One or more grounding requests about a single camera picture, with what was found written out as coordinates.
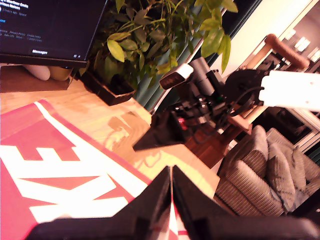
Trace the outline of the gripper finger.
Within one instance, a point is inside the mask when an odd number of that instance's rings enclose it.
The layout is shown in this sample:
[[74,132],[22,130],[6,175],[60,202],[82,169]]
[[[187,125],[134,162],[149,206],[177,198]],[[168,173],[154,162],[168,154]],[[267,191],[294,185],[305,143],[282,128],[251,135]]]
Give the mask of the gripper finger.
[[184,144],[187,141],[187,135],[183,131],[169,129],[151,129],[132,145],[134,151],[143,151],[148,149],[166,147],[171,145]]
[[151,118],[151,129],[169,129],[177,125],[175,114],[172,110],[166,110],[154,114]]
[[204,194],[178,166],[172,170],[173,200],[183,220],[224,223],[238,218]]
[[138,197],[117,213],[117,218],[123,221],[155,220],[170,198],[170,184],[170,167],[166,166]]

